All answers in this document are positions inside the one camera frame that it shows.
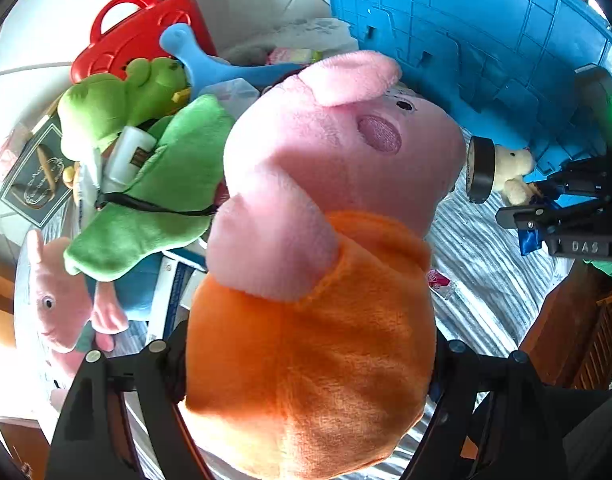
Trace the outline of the pink pig plush teal shirt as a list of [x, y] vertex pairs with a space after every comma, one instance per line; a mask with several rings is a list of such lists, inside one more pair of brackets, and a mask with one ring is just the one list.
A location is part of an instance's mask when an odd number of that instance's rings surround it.
[[113, 351], [114, 336], [129, 326], [113, 284], [88, 284], [84, 274], [66, 271], [64, 252], [70, 244], [67, 237], [47, 243], [38, 230], [26, 236], [29, 303], [63, 390], [70, 388], [89, 351]]

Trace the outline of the blue plastic hanger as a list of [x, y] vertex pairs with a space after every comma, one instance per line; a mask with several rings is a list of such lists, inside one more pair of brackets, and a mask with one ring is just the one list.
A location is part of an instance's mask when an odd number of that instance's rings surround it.
[[202, 50], [192, 28], [183, 23], [167, 27], [159, 37], [159, 45], [184, 66], [191, 87], [191, 100], [212, 84], [242, 78], [253, 87], [265, 88], [303, 69], [303, 66], [293, 63], [264, 66], [223, 64]]

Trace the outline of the small floral tissue packet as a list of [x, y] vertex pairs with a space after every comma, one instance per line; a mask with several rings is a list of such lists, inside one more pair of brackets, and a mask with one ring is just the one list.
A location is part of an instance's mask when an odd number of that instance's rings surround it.
[[443, 299], [449, 299], [455, 291], [455, 282], [437, 269], [426, 273], [426, 281], [429, 289]]

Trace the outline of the black tape roll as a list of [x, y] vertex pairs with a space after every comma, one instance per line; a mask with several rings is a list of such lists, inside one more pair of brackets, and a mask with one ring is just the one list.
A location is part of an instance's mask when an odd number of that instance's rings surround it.
[[491, 139], [472, 136], [466, 160], [466, 194], [474, 204], [488, 200], [496, 171], [496, 149]]

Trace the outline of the striped grey bed sheet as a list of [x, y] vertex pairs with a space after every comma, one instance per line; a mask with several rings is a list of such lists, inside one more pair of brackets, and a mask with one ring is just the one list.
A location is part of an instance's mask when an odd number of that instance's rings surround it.
[[[464, 168], [455, 192], [439, 204], [426, 237], [433, 251], [432, 268], [455, 282], [449, 299], [432, 292], [437, 326], [447, 339], [461, 339], [478, 353], [507, 356], [518, 348], [546, 295], [566, 278], [572, 263], [553, 258], [543, 249], [521, 256], [515, 231], [496, 224], [494, 216], [502, 206], [500, 195], [492, 194], [481, 205], [471, 204], [465, 183]], [[39, 340], [33, 322], [25, 243], [16, 267], [14, 331], [18, 350], [29, 360], [38, 384], [29, 390], [34, 400], [28, 404], [35, 405], [38, 425], [50, 444], [60, 414], [50, 398], [59, 385], [49, 364], [48, 348]], [[433, 411], [434, 404], [427, 403], [422, 420], [387, 460], [338, 479], [399, 479], [421, 443]], [[138, 447], [138, 454], [144, 460], [146, 478], [164, 479], [143, 446]]]

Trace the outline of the blue plastic storage crate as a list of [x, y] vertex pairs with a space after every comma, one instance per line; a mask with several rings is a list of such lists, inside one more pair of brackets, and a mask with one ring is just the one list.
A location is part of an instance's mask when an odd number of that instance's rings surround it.
[[363, 50], [466, 130], [528, 148], [542, 174], [604, 154], [577, 70], [612, 75], [612, 28], [582, 0], [331, 0]]

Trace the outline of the green plush cloth toy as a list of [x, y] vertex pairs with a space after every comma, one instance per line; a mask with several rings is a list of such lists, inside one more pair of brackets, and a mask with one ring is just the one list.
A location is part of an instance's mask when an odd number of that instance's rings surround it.
[[233, 125], [234, 118], [210, 94], [154, 122], [148, 130], [157, 140], [154, 152], [123, 194], [157, 209], [105, 204], [65, 250], [66, 271], [112, 282], [147, 256], [203, 235], [216, 212]]

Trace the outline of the blue white flat box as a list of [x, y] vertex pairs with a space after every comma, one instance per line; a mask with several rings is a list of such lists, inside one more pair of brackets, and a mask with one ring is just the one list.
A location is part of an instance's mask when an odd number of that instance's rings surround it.
[[167, 339], [176, 327], [185, 285], [194, 271], [207, 271], [206, 259], [187, 247], [164, 250], [153, 294], [146, 343]]

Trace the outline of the red plastic toy case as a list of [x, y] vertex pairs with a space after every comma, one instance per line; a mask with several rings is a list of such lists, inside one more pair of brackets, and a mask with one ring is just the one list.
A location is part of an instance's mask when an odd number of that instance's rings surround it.
[[[122, 3], [134, 4], [137, 10], [102, 32], [105, 15]], [[89, 46], [71, 66], [71, 82], [77, 84], [97, 74], [111, 74], [124, 80], [128, 64], [136, 58], [166, 58], [159, 37], [167, 27], [179, 23], [192, 28], [207, 54], [217, 55], [196, 0], [111, 0], [91, 26]]]

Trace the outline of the pink pig plush orange dress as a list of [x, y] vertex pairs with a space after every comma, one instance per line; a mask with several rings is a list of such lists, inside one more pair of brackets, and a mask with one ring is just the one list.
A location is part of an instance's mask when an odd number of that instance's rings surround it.
[[423, 416], [436, 350], [426, 234], [463, 167], [460, 127], [399, 96], [398, 64], [327, 58], [234, 124], [228, 200], [187, 326], [183, 416], [256, 479], [332, 479]]

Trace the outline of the white cream tube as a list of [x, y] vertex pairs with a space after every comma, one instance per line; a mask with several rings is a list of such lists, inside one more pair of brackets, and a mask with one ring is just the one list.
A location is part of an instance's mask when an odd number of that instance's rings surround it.
[[157, 140], [139, 128], [126, 126], [104, 167], [102, 191], [123, 192], [151, 156]]

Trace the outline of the dark framed box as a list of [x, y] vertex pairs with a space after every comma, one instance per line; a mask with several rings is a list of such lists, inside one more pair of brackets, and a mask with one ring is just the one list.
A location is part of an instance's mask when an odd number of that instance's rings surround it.
[[0, 188], [0, 202], [37, 228], [72, 197], [63, 174], [74, 162], [62, 153], [61, 141], [60, 118], [53, 112], [42, 119]]

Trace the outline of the green frog plush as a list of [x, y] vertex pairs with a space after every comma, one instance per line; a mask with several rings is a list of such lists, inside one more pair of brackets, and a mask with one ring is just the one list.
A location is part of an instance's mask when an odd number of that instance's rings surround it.
[[66, 90], [59, 100], [61, 150], [82, 160], [92, 150], [112, 145], [126, 126], [137, 127], [172, 112], [173, 96], [189, 87], [183, 66], [171, 58], [136, 58], [127, 77], [91, 75]]

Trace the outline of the small cream bear plush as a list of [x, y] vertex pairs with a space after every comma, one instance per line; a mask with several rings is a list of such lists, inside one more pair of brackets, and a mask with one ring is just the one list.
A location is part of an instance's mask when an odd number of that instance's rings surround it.
[[492, 191], [500, 193], [508, 206], [528, 205], [537, 194], [534, 185], [525, 182], [525, 177], [534, 171], [534, 157], [530, 151], [510, 150], [496, 144], [494, 156]]

